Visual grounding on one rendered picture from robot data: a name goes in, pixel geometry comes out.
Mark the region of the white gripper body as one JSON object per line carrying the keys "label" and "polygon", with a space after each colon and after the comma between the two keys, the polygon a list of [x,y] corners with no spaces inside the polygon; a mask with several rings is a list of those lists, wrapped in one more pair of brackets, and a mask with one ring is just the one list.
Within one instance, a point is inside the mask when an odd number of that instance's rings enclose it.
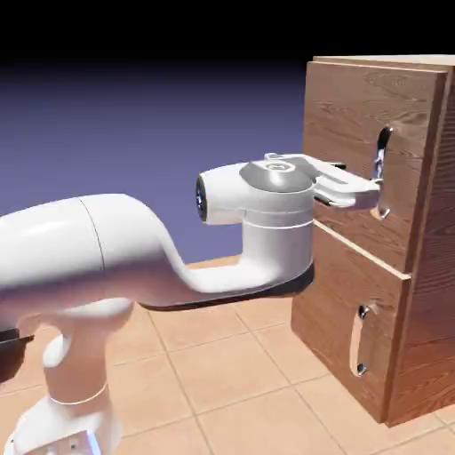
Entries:
{"label": "white gripper body", "polygon": [[342,170],[334,164],[304,156],[316,170],[314,198],[325,205],[347,210],[367,210],[379,201],[380,186]]}

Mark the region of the dark shiny curved door handle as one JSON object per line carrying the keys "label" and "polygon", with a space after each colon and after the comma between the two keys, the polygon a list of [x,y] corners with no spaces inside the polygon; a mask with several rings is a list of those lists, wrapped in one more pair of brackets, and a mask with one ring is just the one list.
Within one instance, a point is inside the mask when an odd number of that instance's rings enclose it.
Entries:
{"label": "dark shiny curved door handle", "polygon": [[[389,126],[385,126],[379,132],[377,139],[376,151],[373,159],[373,168],[371,174],[371,180],[373,180],[379,189],[382,189],[384,183],[384,168],[385,168],[385,157],[387,152],[387,144],[392,135],[393,129]],[[377,220],[385,219],[390,213],[390,209],[382,208],[380,202],[377,202],[376,206],[371,209],[371,215]]]}

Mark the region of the large wooden cabinet door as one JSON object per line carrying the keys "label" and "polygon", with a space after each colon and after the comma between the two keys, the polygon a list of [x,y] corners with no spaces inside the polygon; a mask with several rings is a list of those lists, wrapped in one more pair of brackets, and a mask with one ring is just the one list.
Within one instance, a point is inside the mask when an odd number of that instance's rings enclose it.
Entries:
{"label": "large wooden cabinet door", "polygon": [[307,65],[303,151],[366,179],[379,133],[387,144],[379,206],[390,213],[315,207],[317,219],[402,273],[415,259],[447,72],[311,62]]}

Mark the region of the brown wooden cabinet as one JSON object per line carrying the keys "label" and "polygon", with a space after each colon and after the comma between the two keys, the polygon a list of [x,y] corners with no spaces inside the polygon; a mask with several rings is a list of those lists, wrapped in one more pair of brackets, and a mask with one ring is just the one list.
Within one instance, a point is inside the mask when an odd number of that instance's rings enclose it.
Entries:
{"label": "brown wooden cabinet", "polygon": [[387,418],[455,404],[455,55],[319,56],[311,62],[447,72]]}

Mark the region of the small wooden cabinet door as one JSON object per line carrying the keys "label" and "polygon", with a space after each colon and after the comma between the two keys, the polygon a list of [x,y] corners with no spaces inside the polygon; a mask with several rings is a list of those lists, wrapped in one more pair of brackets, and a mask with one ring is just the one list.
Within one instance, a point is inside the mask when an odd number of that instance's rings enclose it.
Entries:
{"label": "small wooden cabinet door", "polygon": [[[411,278],[320,222],[314,227],[315,280],[292,301],[291,328],[378,422],[387,418]],[[349,368],[355,311],[375,302],[364,320],[360,378]]]}

